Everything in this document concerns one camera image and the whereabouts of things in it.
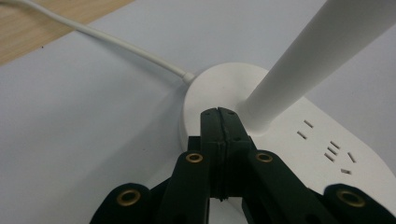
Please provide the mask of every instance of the wooden surface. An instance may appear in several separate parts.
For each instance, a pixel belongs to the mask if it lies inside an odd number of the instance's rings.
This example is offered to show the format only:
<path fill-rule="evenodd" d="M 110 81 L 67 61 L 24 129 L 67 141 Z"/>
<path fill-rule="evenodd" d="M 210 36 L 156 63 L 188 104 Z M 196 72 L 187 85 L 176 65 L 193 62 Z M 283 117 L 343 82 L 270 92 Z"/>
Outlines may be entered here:
<path fill-rule="evenodd" d="M 134 0 L 35 0 L 66 18 L 94 21 Z M 0 65 L 44 47 L 72 29 L 22 5 L 0 3 Z"/>

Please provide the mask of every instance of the white pole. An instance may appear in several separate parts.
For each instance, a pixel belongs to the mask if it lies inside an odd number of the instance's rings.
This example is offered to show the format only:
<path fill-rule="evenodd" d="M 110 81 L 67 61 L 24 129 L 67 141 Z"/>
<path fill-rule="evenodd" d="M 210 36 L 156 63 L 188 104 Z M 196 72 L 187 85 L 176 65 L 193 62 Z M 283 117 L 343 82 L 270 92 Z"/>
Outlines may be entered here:
<path fill-rule="evenodd" d="M 254 133 L 396 22 L 396 0 L 329 0 L 239 107 Z"/>

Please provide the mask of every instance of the white power strip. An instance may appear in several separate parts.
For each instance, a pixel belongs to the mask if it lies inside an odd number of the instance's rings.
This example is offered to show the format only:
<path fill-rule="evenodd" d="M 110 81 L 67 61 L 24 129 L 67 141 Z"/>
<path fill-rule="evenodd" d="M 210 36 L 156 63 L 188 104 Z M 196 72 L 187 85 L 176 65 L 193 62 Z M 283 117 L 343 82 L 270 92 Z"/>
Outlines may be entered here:
<path fill-rule="evenodd" d="M 203 72 L 187 92 L 180 139 L 200 135 L 199 115 L 212 107 L 238 113 L 241 103 L 267 71 L 245 63 L 225 63 Z M 355 135 L 305 98 L 279 115 L 264 135 L 247 129 L 256 147 L 275 152 L 305 183 L 318 192 L 344 183 L 357 187 L 396 214 L 396 179 L 388 166 Z"/>

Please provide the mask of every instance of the power cord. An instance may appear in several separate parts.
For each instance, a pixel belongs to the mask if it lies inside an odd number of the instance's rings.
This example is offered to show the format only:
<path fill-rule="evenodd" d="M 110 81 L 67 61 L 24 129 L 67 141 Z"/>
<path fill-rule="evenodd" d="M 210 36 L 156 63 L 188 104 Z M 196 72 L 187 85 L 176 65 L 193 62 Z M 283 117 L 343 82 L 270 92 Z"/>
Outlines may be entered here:
<path fill-rule="evenodd" d="M 124 40 L 121 40 L 119 38 L 116 38 L 113 35 L 106 34 L 102 31 L 96 30 L 94 28 L 91 28 L 90 26 L 81 24 L 79 22 L 69 20 L 63 16 L 60 16 L 60 15 L 42 7 L 42 6 L 40 6 L 37 3 L 32 2 L 32 1 L 28 1 L 28 0 L 0 0 L 0 2 L 26 5 L 28 7 L 31 7 L 33 9 L 45 14 L 46 16 L 52 18 L 53 20 L 63 23 L 67 26 L 70 26 L 70 27 L 72 27 L 86 35 L 94 36 L 98 39 L 101 39 L 101 40 L 104 40 L 111 44 L 120 46 L 123 49 L 127 49 L 127 50 L 131 51 L 132 53 L 134 53 L 144 59 L 147 59 L 152 63 L 156 63 L 157 65 L 161 66 L 162 68 L 167 69 L 170 72 L 176 74 L 177 76 L 181 77 L 187 85 L 190 85 L 195 78 L 194 74 L 184 71 L 180 67 L 167 62 L 166 60 L 162 59 L 161 57 L 159 57 L 157 55 L 149 53 L 135 45 L 132 45 L 132 44 L 130 44 Z"/>

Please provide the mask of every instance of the brass insert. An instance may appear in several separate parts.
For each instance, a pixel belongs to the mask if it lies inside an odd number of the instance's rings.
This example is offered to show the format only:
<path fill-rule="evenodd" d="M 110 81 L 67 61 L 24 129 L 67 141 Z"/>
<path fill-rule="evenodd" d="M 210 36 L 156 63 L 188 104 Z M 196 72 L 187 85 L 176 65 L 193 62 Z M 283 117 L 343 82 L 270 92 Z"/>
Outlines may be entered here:
<path fill-rule="evenodd" d="M 263 161 L 263 162 L 271 162 L 273 160 L 272 156 L 266 154 L 266 153 L 257 153 L 256 159 L 258 161 Z"/>
<path fill-rule="evenodd" d="M 186 156 L 186 160 L 192 163 L 197 163 L 200 162 L 204 159 L 204 157 L 201 154 L 198 153 L 191 153 Z"/>
<path fill-rule="evenodd" d="M 131 206 L 140 199 L 140 192 L 136 189 L 126 189 L 117 197 L 117 203 L 121 206 Z"/>
<path fill-rule="evenodd" d="M 339 189 L 336 194 L 339 200 L 352 207 L 364 207 L 366 205 L 366 201 L 361 196 L 347 189 Z"/>

